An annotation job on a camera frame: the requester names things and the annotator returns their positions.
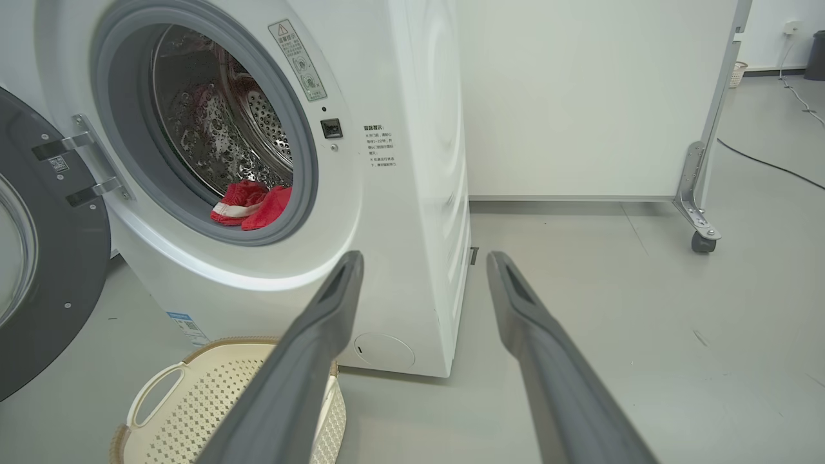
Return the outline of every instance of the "electrical socket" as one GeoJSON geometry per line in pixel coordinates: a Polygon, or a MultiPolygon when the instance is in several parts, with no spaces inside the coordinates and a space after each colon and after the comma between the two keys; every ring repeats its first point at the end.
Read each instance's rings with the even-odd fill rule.
{"type": "Polygon", "coordinates": [[[786,36],[792,36],[802,29],[802,21],[788,21],[785,27],[782,28],[782,33],[786,36]]]}

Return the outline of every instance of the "washing machine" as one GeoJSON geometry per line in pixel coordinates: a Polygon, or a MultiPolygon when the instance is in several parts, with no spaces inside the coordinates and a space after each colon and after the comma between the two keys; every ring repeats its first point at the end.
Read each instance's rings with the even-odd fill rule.
{"type": "Polygon", "coordinates": [[[2,9],[15,46],[0,71],[0,212],[7,248],[22,250],[2,275],[1,368],[20,372],[8,383],[83,326],[110,228],[195,344],[282,334],[358,249],[365,278],[339,363],[450,375],[470,258],[452,2],[2,9]],[[291,188],[260,229],[210,218],[244,179],[291,188]]]}

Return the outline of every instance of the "door glass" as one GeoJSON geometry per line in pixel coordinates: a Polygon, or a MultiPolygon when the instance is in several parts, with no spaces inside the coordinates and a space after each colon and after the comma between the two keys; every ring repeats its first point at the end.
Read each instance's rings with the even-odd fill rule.
{"type": "Polygon", "coordinates": [[[34,222],[17,191],[0,175],[0,327],[10,320],[35,273],[34,222]]]}

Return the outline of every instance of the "sticker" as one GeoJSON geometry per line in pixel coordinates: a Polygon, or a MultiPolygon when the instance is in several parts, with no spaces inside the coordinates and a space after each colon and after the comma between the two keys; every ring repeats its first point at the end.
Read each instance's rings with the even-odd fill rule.
{"type": "Polygon", "coordinates": [[[344,136],[344,133],[341,131],[341,122],[338,118],[321,121],[321,129],[323,129],[324,139],[340,139],[344,136]]]}
{"type": "Polygon", "coordinates": [[[367,153],[370,154],[370,166],[372,168],[394,168],[395,163],[395,143],[393,133],[384,128],[382,124],[365,125],[367,153]]]}
{"type": "Polygon", "coordinates": [[[301,82],[301,88],[303,88],[307,100],[314,102],[326,98],[327,91],[323,89],[321,78],[318,77],[304,44],[301,43],[298,34],[295,34],[295,29],[292,28],[290,20],[285,19],[269,26],[269,32],[278,42],[280,51],[284,52],[284,55],[290,61],[292,71],[295,72],[295,77],[301,82]]]}
{"type": "Polygon", "coordinates": [[[49,158],[49,163],[51,163],[52,169],[54,169],[56,173],[68,171],[68,164],[66,164],[66,160],[63,159],[62,156],[55,156],[54,158],[49,158]]]}
{"type": "Polygon", "coordinates": [[[209,342],[209,339],[206,338],[203,332],[198,329],[198,326],[195,324],[195,321],[192,320],[189,315],[185,315],[183,313],[170,313],[167,311],[169,317],[175,321],[178,327],[183,330],[185,336],[189,338],[189,341],[192,342],[193,345],[197,347],[202,347],[209,342]]]}

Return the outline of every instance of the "baseboard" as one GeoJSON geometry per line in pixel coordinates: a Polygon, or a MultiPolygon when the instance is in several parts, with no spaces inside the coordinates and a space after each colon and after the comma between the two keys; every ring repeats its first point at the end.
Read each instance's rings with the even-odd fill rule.
{"type": "MultiPolygon", "coordinates": [[[[805,68],[802,69],[782,69],[783,76],[799,76],[805,74],[805,68]]],[[[759,78],[762,76],[779,76],[779,69],[763,69],[762,71],[745,71],[746,78],[759,78]]]]}
{"type": "Polygon", "coordinates": [[[637,202],[673,201],[667,196],[566,196],[566,195],[470,195],[470,201],[596,201],[596,202],[637,202]]]}

